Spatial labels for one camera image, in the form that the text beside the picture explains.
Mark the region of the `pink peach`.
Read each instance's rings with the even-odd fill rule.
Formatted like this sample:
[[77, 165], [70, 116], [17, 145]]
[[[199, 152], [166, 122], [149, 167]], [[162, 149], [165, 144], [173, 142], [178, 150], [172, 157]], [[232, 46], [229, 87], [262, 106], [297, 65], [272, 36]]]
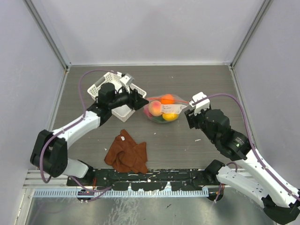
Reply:
[[161, 105], [161, 102], [158, 100], [151, 101], [148, 105], [149, 113], [155, 117], [162, 115]]

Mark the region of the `dark green avocado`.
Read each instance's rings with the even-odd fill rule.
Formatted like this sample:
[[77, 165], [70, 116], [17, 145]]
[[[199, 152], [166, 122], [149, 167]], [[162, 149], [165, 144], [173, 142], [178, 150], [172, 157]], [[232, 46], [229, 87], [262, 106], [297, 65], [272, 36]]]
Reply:
[[164, 120], [164, 118], [163, 118], [162, 116], [160, 116], [160, 117], [155, 117], [155, 120], [156, 120], [157, 122], [159, 122], [159, 123], [165, 123], [165, 120]]

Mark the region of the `clear zip top bag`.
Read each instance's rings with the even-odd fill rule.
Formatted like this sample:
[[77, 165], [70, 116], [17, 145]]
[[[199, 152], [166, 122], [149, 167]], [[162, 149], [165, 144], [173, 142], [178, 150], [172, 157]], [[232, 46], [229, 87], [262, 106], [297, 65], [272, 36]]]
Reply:
[[[175, 113], [175, 114], [178, 114], [180, 115], [182, 110], [184, 110], [188, 105], [189, 105], [189, 102], [186, 101], [186, 100], [183, 100], [182, 98], [180, 98], [179, 96], [175, 95], [175, 94], [172, 94], [174, 99], [175, 99], [175, 103], [174, 104], [171, 104], [171, 105], [161, 105], [161, 111], [162, 113]], [[162, 97], [163, 95], [161, 96], [156, 96], [156, 97], [149, 97], [147, 98], [147, 100], [149, 101], [149, 103], [151, 101], [154, 101], [154, 100], [158, 100], [160, 101], [160, 98]], [[149, 103], [143, 107], [143, 111], [144, 109], [148, 109], [148, 105]], [[153, 122], [156, 122], [156, 123], [159, 123], [155, 120], [155, 116], [152, 116], [152, 118], [148, 118], [149, 120], [153, 121]]]

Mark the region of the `orange fruit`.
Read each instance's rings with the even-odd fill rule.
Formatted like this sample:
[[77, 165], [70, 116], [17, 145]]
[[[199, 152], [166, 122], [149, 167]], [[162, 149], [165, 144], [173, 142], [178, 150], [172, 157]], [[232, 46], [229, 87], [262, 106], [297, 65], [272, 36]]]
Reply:
[[165, 94], [160, 98], [160, 102], [163, 105], [171, 105], [175, 103], [175, 99], [172, 94]]

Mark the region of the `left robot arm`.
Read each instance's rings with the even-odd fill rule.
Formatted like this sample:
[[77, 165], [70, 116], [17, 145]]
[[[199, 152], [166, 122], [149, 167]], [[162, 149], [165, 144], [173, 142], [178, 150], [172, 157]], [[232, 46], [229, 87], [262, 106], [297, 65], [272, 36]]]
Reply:
[[66, 175], [76, 177], [84, 186], [90, 185], [94, 180], [93, 167], [83, 161], [70, 159], [69, 147], [88, 132], [106, 123], [112, 116], [113, 109], [126, 105], [137, 111], [147, 104], [148, 100], [136, 89], [121, 87], [116, 90], [110, 82], [102, 84], [95, 102], [83, 115], [59, 129], [44, 129], [38, 133], [30, 163], [50, 177]]

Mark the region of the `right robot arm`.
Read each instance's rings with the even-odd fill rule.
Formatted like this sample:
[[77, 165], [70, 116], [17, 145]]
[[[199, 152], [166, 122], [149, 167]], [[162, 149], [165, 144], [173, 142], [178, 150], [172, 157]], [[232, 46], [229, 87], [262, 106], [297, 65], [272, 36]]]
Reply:
[[288, 184], [264, 161], [258, 150], [252, 150], [249, 139], [231, 128], [230, 120], [219, 109], [186, 110], [190, 128], [200, 129], [226, 158], [248, 171], [251, 181], [213, 160], [204, 170], [212, 185], [227, 184], [259, 204], [264, 213], [278, 224], [286, 225], [300, 214], [300, 190]]

